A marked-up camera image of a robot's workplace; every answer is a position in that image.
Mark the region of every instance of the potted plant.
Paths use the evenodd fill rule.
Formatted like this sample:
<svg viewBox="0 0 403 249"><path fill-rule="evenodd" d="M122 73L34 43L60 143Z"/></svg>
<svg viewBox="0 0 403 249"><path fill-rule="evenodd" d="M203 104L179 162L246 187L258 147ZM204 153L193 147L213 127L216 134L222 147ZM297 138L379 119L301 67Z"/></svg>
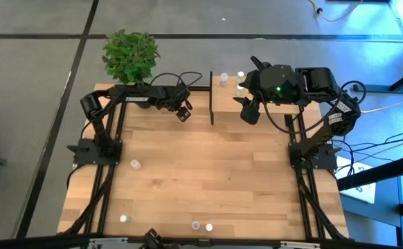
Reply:
<svg viewBox="0 0 403 249"><path fill-rule="evenodd" d="M155 58L160 57L155 39L147 33L125 34L122 29L107 35L108 44L103 47L106 54L102 56L106 63L106 74L118 79L124 85L134 84L138 88L147 87L146 78L152 77ZM138 103L142 108L148 103Z"/></svg>

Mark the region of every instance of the wooden table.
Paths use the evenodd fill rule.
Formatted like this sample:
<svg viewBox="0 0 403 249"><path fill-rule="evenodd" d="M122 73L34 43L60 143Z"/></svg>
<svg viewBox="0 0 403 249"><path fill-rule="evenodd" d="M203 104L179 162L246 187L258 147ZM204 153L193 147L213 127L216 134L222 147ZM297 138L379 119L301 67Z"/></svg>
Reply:
<svg viewBox="0 0 403 249"><path fill-rule="evenodd" d="M111 86L97 84L96 88ZM123 155L115 171L105 234L136 237L154 228L162 237L304 239L295 173L287 152L289 136L265 116L251 126L234 111L216 114L211 125L208 94L191 93L192 116L185 123L166 110L128 104L121 137ZM298 112L288 107L289 114ZM273 117L284 124L283 115ZM317 103L306 108L304 118L306 127L320 118ZM85 137L92 134L91 128L85 131ZM130 166L132 159L141 162L140 170ZM86 207L95 173L96 166L90 165L72 176L59 232ZM348 235L334 177L323 170L314 173L321 207ZM316 235L311 208L309 213ZM93 231L99 207L95 214ZM121 215L132 220L121 223ZM193 221L201 223L200 230L192 230ZM213 224L212 232L204 229L207 223Z"/></svg>

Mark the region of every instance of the white cap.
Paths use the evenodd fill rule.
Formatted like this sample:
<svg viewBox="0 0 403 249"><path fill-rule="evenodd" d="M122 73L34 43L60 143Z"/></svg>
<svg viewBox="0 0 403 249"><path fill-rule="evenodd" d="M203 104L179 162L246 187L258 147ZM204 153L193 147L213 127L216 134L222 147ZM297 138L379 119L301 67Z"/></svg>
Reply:
<svg viewBox="0 0 403 249"><path fill-rule="evenodd" d="M222 73L222 74L220 75L220 79L221 79L222 81L227 81L227 80L228 80L228 74L227 74L227 73Z"/></svg>
<svg viewBox="0 0 403 249"><path fill-rule="evenodd" d="M210 232L212 230L213 230L213 225L212 224L206 225L206 231Z"/></svg>
<svg viewBox="0 0 403 249"><path fill-rule="evenodd" d="M141 164L137 161L137 160L132 160L131 161L131 166L134 168L134 169L137 169L137 170L139 170L140 168L141 168Z"/></svg>
<svg viewBox="0 0 403 249"><path fill-rule="evenodd" d="M194 221L194 222L192 223L192 228L193 228L193 230L198 230L198 229L200 229L200 222Z"/></svg>
<svg viewBox="0 0 403 249"><path fill-rule="evenodd" d="M127 221L126 215L120 216L120 222L126 222L126 221Z"/></svg>

